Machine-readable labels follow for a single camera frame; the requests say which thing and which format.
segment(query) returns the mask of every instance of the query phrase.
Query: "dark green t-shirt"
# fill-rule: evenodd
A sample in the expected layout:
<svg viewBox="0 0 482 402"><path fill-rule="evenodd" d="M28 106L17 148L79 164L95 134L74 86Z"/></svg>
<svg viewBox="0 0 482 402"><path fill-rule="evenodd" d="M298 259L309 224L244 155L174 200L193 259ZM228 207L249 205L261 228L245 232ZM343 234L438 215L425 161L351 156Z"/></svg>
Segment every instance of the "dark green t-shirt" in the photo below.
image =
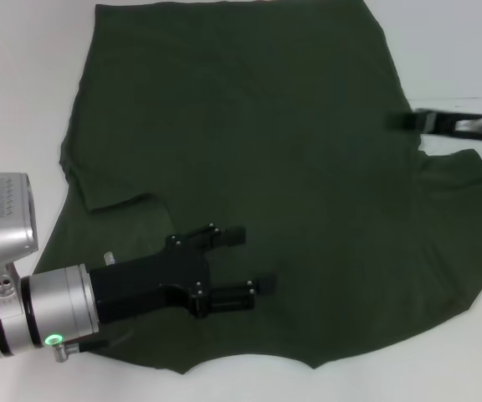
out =
<svg viewBox="0 0 482 402"><path fill-rule="evenodd" d="M69 195L37 271L242 224L213 284L276 274L252 312L101 328L105 356L185 372L240 353L312 367L426 331L482 289L482 162L427 157L360 0L96 9L62 147Z"/></svg>

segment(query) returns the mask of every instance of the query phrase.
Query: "green indicator light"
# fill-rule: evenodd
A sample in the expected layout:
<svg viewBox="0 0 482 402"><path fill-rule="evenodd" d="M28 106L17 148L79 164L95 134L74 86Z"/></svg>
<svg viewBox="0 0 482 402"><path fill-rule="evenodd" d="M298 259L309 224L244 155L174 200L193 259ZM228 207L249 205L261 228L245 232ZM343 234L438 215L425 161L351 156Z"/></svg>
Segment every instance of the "green indicator light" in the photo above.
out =
<svg viewBox="0 0 482 402"><path fill-rule="evenodd" d="M55 346L64 341L64 337L62 335L58 335L57 333L54 333L53 335L49 335L44 343L48 346Z"/></svg>

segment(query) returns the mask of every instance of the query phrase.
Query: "green cloth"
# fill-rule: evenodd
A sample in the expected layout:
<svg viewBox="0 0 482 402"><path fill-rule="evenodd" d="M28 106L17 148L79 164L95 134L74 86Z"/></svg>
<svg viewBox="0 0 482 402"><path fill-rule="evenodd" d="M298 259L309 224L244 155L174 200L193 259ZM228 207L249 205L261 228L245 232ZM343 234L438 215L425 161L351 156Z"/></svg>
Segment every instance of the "green cloth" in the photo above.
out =
<svg viewBox="0 0 482 402"><path fill-rule="evenodd" d="M482 289L482 162L419 152L386 128L406 111L360 0L98 6L37 272L242 224L245 246L209 254L213 284L276 274L274 296L104 326L135 332L101 354L180 373L241 353L317 367L410 338Z"/></svg>

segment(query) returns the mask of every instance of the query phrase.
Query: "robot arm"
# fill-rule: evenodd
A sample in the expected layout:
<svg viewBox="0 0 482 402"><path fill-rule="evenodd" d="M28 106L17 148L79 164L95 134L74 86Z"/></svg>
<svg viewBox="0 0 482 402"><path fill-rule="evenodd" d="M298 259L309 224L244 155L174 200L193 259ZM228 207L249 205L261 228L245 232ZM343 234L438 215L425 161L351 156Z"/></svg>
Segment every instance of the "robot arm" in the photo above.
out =
<svg viewBox="0 0 482 402"><path fill-rule="evenodd" d="M214 248L244 242L244 228L210 224L168 236L155 255L116 263L107 253L108 266L99 269L76 265L20 278L14 261L38 250L33 196L26 174L0 173L0 358L53 346L63 362L71 353L109 346L81 339L100 323L166 307L183 307L196 318L254 309L258 283L213 288L205 259Z"/></svg>

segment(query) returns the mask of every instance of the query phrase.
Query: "white background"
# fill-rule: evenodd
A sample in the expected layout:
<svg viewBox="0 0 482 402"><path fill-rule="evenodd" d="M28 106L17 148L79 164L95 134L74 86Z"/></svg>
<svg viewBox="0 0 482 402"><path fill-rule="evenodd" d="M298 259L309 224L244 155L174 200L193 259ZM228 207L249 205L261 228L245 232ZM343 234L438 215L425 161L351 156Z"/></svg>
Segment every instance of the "white background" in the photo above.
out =
<svg viewBox="0 0 482 402"><path fill-rule="evenodd" d="M367 3L414 107L482 111L482 0ZM91 0L0 0L0 171L29 174L41 250L64 202L59 144L93 17ZM437 154L475 147L482 156L474 142L431 137L423 147ZM38 257L20 261L20 273ZM469 312L430 332L317 370L265 356L223 358L184 376L86 353L66 364L49 350L0 361L0 402L126 399L482 401L482 294Z"/></svg>

